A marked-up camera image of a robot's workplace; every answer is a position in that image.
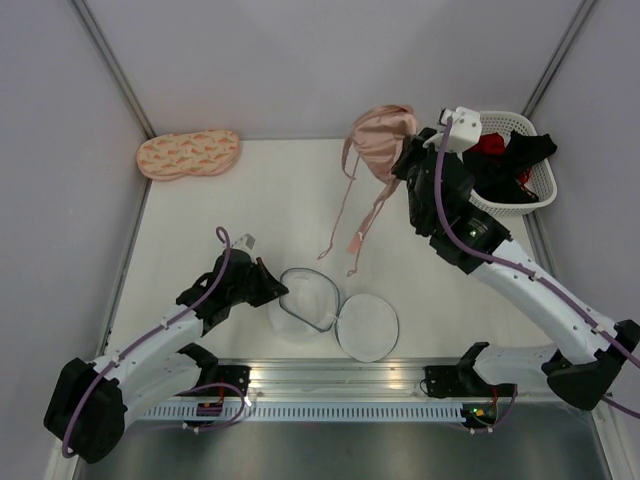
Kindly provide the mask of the pink bra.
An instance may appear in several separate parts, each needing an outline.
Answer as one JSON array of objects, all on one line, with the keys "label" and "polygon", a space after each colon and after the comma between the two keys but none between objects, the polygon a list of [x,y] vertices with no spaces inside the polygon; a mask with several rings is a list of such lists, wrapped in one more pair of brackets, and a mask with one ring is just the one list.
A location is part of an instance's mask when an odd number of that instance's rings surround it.
[{"label": "pink bra", "polygon": [[347,252],[354,256],[354,263],[346,276],[351,277],[358,272],[359,259],[366,237],[385,203],[400,184],[400,180],[392,170],[401,157],[404,141],[417,132],[418,121],[414,109],[409,105],[388,104],[374,107],[353,122],[344,139],[340,158],[342,173],[349,183],[342,198],[328,246],[318,255],[318,260],[326,257],[333,249],[335,234],[356,181],[358,166],[364,163],[384,188],[359,224],[347,248]]}]

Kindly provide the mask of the round white mesh laundry bag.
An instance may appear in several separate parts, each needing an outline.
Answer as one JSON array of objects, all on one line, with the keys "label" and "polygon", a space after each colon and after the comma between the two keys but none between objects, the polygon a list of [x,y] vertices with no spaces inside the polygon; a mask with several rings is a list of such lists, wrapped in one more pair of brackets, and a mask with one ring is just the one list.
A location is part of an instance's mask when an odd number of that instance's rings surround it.
[{"label": "round white mesh laundry bag", "polygon": [[309,268],[290,268],[279,277],[288,292],[267,305],[274,333],[300,344],[332,334],[354,360],[373,363],[396,347],[400,323],[394,308],[367,293],[344,298],[327,275]]}]

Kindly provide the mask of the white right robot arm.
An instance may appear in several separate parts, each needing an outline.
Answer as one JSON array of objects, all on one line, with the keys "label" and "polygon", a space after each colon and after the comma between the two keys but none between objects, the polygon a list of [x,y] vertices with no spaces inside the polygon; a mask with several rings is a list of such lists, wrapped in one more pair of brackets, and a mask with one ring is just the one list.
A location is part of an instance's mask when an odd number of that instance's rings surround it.
[{"label": "white right robot arm", "polygon": [[453,367],[458,389],[468,396],[492,387],[549,391],[593,410],[623,366],[639,363],[638,323],[614,321],[580,301],[504,225],[473,205],[473,178],[450,148],[452,138],[446,128],[402,140],[392,173],[406,185],[410,224],[441,259],[501,294],[551,341],[510,348],[474,343]]}]

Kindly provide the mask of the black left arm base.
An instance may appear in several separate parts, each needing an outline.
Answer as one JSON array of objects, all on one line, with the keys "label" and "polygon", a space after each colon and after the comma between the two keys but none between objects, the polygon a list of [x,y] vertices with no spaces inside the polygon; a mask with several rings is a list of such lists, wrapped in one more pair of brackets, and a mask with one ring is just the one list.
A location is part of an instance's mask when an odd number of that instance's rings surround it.
[{"label": "black left arm base", "polygon": [[213,386],[225,383],[238,389],[243,395],[248,392],[251,369],[247,365],[210,365],[199,370],[196,383],[191,389],[175,394],[175,397],[232,397],[239,394],[229,387]]}]

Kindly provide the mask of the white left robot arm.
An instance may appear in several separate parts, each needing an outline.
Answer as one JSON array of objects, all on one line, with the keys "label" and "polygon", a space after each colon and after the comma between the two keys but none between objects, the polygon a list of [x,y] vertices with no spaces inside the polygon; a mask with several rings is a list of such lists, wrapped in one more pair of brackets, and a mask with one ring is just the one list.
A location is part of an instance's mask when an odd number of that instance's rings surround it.
[{"label": "white left robot arm", "polygon": [[96,463],[155,405],[187,391],[212,393],[218,359],[199,339],[226,320],[233,307],[258,308],[288,292],[262,259],[229,249],[176,298],[152,330],[91,361],[70,360],[43,420],[61,441],[63,457]]}]

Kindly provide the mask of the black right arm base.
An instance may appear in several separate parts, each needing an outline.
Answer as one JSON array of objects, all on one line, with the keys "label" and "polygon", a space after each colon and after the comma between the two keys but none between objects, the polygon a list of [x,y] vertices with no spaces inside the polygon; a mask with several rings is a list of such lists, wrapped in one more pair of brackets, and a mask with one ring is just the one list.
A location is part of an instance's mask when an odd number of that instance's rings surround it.
[{"label": "black right arm base", "polygon": [[469,390],[461,382],[458,370],[453,365],[431,365],[424,367],[421,382],[426,395],[431,398],[465,398]]}]

